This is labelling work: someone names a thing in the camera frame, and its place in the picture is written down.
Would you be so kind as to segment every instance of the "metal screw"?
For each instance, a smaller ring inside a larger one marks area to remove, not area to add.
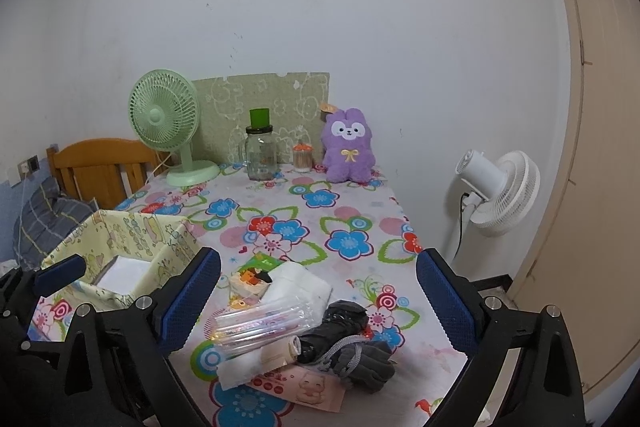
[[[494,297],[493,295],[489,295],[484,300],[484,304],[486,304],[486,307],[490,310],[499,310],[500,308],[502,308],[502,301],[497,297]]]
[[[546,312],[553,318],[560,316],[560,308],[555,304],[549,304],[549,306],[546,307]]]
[[[78,315],[79,317],[84,317],[85,315],[88,315],[90,311],[91,306],[89,306],[89,304],[80,304],[78,306],[78,309],[76,310],[76,315]]]
[[[151,306],[152,302],[153,299],[149,297],[149,295],[143,295],[142,297],[139,297],[138,300],[136,300],[136,308],[140,310],[146,310],[147,308],[149,308],[149,306]]]

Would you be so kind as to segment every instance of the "table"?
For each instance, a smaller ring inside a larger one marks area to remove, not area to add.
[[[268,182],[250,181],[239,164],[220,168],[216,179],[187,188],[170,187],[160,176],[116,208],[186,216],[202,245],[220,252],[220,281],[185,346],[170,356],[206,418],[219,427],[422,427],[466,356],[452,349],[417,283],[415,257],[422,248],[380,170],[363,185],[331,184],[321,166],[307,174],[282,166]],[[235,298],[229,276],[258,251],[301,263],[330,282],[331,301],[347,299],[367,309],[367,334],[386,341],[397,363],[382,391],[349,390],[340,413],[330,413],[247,386],[220,389],[220,356],[204,333],[207,319]],[[62,340],[72,314],[56,296],[43,299],[31,334]]]

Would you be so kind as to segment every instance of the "orange lid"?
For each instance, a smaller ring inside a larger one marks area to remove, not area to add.
[[[312,151],[314,148],[306,143],[298,143],[293,146],[294,151]]]
[[[334,113],[334,112],[338,112],[338,108],[335,107],[335,105],[331,105],[330,103],[326,103],[326,102],[322,102],[320,104],[320,110],[323,112],[330,112],[330,113]]]

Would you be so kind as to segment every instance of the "electrical outlet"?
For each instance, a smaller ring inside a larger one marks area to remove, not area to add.
[[[20,172],[20,180],[23,180],[27,176],[31,175],[31,167],[29,165],[29,160],[25,160],[24,162],[18,163],[18,172]]]
[[[29,168],[31,169],[31,174],[33,174],[35,171],[40,170],[40,162],[38,161],[37,156],[32,156],[31,158],[29,158],[27,160],[27,163],[29,164]]]

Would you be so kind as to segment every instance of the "green lid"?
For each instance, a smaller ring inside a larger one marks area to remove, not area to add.
[[[268,127],[269,121],[269,109],[251,109],[249,110],[249,118],[251,120],[251,127],[258,129],[260,127]]]

